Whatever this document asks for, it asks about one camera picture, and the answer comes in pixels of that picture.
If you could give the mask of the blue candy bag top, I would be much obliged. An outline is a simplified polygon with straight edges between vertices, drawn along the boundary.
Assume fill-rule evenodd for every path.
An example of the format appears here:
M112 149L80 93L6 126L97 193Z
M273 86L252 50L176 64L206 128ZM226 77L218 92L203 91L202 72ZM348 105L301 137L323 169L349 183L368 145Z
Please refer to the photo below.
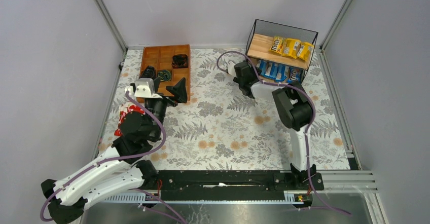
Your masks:
M263 59L259 59L256 67L261 71L260 75L264 76L267 69L267 62Z

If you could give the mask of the blue candy bag long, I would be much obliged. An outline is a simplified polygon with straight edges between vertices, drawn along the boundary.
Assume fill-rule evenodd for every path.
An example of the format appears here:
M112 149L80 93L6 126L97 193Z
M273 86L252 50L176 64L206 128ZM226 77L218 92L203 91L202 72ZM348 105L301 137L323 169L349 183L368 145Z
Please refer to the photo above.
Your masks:
M289 66L285 64L278 64L277 66L277 74L275 77L276 82L284 82L287 80L289 75Z

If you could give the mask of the yellow m&m bag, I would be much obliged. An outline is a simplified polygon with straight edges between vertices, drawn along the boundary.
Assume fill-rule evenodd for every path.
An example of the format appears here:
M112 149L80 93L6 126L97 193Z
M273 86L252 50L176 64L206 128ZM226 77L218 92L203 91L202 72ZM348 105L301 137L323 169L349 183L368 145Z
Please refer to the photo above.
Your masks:
M282 56L296 59L300 44L301 41L298 39L286 38L282 48Z
M282 55L285 38L281 36L274 36L269 51Z

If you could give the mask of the blue m&m candy bag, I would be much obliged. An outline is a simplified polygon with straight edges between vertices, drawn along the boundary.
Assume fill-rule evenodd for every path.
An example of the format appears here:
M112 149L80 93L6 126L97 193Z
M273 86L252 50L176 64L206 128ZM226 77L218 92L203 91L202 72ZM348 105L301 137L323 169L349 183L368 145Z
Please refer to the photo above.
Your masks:
M301 83L302 82L302 74L303 74L303 69L291 66L289 68L287 83L289 83L289 84L293 83L293 82Z

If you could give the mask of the yellow candy bag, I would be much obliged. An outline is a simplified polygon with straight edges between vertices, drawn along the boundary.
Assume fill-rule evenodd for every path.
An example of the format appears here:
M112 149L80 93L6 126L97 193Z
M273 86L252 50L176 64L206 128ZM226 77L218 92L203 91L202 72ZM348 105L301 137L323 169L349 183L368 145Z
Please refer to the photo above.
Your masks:
M303 61L308 61L313 53L314 45L308 42L301 42L297 51L297 57Z

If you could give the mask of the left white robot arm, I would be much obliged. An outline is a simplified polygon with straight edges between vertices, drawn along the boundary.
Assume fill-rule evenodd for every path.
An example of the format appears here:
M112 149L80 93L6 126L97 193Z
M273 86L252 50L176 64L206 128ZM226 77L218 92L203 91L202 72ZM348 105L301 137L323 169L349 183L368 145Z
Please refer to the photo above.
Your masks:
M119 126L121 135L101 155L77 172L60 180L46 179L41 188L46 200L42 221L71 223L107 197L129 189L152 187L157 171L145 156L166 142L163 125L166 110L186 103L187 81L167 86L169 96L158 94L159 79L140 78L125 89L126 98L137 106Z

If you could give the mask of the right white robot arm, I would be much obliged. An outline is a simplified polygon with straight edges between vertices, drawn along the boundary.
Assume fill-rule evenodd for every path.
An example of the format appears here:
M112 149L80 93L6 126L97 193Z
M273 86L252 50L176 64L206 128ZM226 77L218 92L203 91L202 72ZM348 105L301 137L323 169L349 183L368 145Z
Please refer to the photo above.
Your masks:
M261 80L258 71L248 62L228 65L228 74L249 98L273 100L282 124L289 130L293 157L290 161L295 182L306 182L316 173L310 164L307 133L315 113L314 105L299 83L282 84Z

